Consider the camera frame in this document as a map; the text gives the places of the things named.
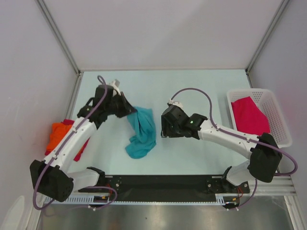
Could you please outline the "teal t shirt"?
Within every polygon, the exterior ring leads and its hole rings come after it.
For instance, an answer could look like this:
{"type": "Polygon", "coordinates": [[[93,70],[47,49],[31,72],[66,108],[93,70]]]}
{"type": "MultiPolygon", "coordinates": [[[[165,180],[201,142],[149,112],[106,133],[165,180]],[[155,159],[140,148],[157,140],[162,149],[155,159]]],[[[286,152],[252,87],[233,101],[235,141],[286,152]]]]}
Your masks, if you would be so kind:
{"type": "Polygon", "coordinates": [[[156,126],[152,109],[134,108],[136,112],[128,115],[127,120],[135,134],[125,150],[132,159],[141,159],[156,146],[156,126]]]}

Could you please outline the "white plastic mesh basket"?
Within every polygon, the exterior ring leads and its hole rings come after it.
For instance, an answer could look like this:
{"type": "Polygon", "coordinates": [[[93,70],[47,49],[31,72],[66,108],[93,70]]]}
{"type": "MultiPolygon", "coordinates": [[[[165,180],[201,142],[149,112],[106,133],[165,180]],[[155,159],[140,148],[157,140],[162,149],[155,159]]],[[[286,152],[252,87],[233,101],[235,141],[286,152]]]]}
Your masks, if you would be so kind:
{"type": "Polygon", "coordinates": [[[273,136],[278,147],[287,148],[292,145],[292,137],[279,107],[278,101],[276,100],[276,97],[272,91],[260,88],[232,89],[229,90],[226,95],[234,130],[237,130],[237,127],[231,103],[245,97],[250,97],[256,106],[267,117],[271,135],[273,136]]]}

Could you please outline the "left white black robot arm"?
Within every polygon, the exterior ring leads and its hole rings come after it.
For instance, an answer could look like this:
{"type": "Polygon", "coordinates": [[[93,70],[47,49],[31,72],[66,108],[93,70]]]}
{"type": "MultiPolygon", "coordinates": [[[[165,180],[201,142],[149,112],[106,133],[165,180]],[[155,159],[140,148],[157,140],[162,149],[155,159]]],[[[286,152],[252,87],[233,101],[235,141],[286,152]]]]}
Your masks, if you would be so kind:
{"type": "Polygon", "coordinates": [[[86,141],[99,129],[110,115],[122,118],[136,109],[127,101],[124,93],[113,83],[99,85],[78,114],[77,119],[63,140],[42,161],[34,160],[30,174],[35,193],[63,202],[72,192],[91,187],[102,191],[106,186],[103,171],[87,167],[69,173],[70,165],[86,141]]]}

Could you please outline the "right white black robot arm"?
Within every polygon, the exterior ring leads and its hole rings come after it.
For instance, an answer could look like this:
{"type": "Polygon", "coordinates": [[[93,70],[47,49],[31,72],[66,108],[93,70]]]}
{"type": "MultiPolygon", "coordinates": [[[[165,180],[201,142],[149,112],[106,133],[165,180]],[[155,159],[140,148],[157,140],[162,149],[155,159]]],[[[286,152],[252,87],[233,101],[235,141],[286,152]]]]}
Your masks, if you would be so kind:
{"type": "Polygon", "coordinates": [[[170,105],[161,115],[161,137],[195,138],[210,141],[231,149],[246,161],[226,169],[221,186],[226,192],[233,192],[245,181],[257,179],[270,183],[282,159],[273,136],[263,133],[261,136],[249,135],[236,130],[218,127],[200,114],[188,116],[182,108],[170,105]]]}

